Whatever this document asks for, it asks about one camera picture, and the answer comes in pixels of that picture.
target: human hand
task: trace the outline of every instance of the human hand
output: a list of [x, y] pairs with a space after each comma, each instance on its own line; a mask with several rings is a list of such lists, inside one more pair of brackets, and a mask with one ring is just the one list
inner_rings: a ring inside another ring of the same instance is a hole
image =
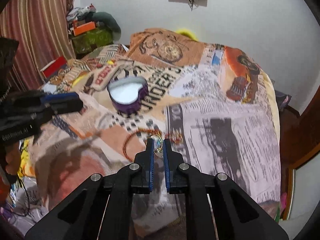
[[11, 175], [17, 175], [21, 163], [19, 143], [17, 142], [10, 146], [6, 146], [5, 152], [5, 160], [7, 162], [7, 166], [5, 167], [6, 172]]

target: necklace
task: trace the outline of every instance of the necklace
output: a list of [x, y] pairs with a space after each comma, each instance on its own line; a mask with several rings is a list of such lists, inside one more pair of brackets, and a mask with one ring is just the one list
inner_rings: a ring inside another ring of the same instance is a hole
[[[127, 138], [125, 139], [125, 141], [124, 141], [124, 145], [122, 147], [122, 151], [123, 151], [124, 156], [127, 158], [127, 160], [133, 162], [133, 159], [130, 158], [127, 155], [126, 148], [127, 148], [127, 144], [129, 142], [129, 140], [131, 139], [131, 137], [133, 135], [137, 134], [138, 132], [149, 134], [147, 140], [149, 138], [152, 138], [152, 137], [156, 136], [159, 139], [159, 141], [157, 143], [157, 146], [159, 146], [159, 147], [157, 149], [155, 149], [154, 153], [155, 153], [155, 155], [157, 155], [157, 154], [162, 152], [162, 149], [163, 149], [163, 140], [162, 140], [163, 132], [160, 131], [160, 130], [145, 129], [145, 128], [138, 127], [138, 129], [136, 131], [133, 131], [131, 134], [129, 134], [127, 136]], [[175, 131], [164, 134], [164, 138], [170, 139], [170, 141], [172, 141], [175, 144], [180, 143], [182, 141], [181, 133], [180, 132], [175, 132]]]

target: bedsheet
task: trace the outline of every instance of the bedsheet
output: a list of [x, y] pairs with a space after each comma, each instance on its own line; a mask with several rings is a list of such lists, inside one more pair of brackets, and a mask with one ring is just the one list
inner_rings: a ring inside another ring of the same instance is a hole
[[[120, 47], [106, 46], [86, 58], [99, 67], [72, 87], [84, 109], [54, 117], [39, 138], [31, 139], [28, 152], [46, 207], [51, 210], [91, 174], [113, 174], [129, 164], [145, 149], [148, 135], [133, 136], [127, 156], [122, 147], [141, 127], [180, 132], [183, 140], [172, 148], [186, 163], [207, 174], [225, 172], [275, 217], [279, 116], [272, 83], [261, 67], [240, 49], [158, 28], [133, 34], [128, 52]], [[117, 113], [106, 90], [95, 89], [95, 80], [130, 75], [147, 80], [149, 95], [140, 111], [127, 116]], [[153, 192], [134, 195], [132, 220], [139, 237], [177, 239], [175, 230], [185, 229], [184, 197], [167, 194], [163, 171], [156, 156]]]

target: purple object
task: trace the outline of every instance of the purple object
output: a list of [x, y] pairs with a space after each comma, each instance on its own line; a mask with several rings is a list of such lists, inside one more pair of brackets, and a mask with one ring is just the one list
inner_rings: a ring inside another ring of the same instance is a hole
[[[117, 89], [119, 87], [125, 86], [127, 84], [141, 84], [142, 88], [139, 89], [138, 95], [136, 98], [133, 99], [133, 102], [130, 102], [128, 104], [120, 103], [117, 101], [116, 98], [113, 98], [111, 96], [112, 90]], [[109, 83], [107, 86], [107, 90], [109, 92], [112, 104], [116, 110], [119, 112], [125, 113], [125, 114], [133, 114], [137, 112], [141, 108], [141, 100], [148, 95], [148, 83], [143, 77], [126, 77], [121, 78], [117, 81], [114, 81], [112, 83]]]

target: jewelry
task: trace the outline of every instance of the jewelry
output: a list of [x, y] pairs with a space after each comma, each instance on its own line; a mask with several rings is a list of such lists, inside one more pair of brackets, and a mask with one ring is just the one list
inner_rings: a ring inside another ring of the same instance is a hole
[[[143, 133], [148, 133], [149, 136], [148, 136], [148, 139], [151, 138], [152, 136], [157, 136], [159, 137], [159, 139], [161, 140], [161, 143], [160, 143], [160, 147], [158, 147], [156, 150], [155, 150], [155, 154], [156, 153], [160, 153], [163, 149], [163, 140], [162, 140], [162, 132], [160, 130], [154, 130], [154, 129], [146, 129], [146, 128], [141, 128], [141, 127], [138, 127], [138, 129], [136, 131], [133, 131], [131, 134], [129, 134], [127, 136], [127, 138], [125, 139], [124, 141], [124, 145], [122, 147], [122, 152], [124, 154], [124, 156], [127, 158], [127, 160], [133, 162], [133, 159], [130, 158], [128, 155], [127, 155], [127, 152], [126, 152], [126, 148], [127, 148], [127, 143], [129, 142], [129, 140], [131, 139], [131, 137], [135, 134], [137, 134], [138, 132], [143, 132]], [[182, 135], [181, 133], [177, 132], [177, 131], [173, 131], [173, 132], [169, 132], [169, 133], [166, 133], [164, 135], [164, 138], [169, 138], [173, 143], [177, 144], [177, 143], [180, 143], [182, 141]]]

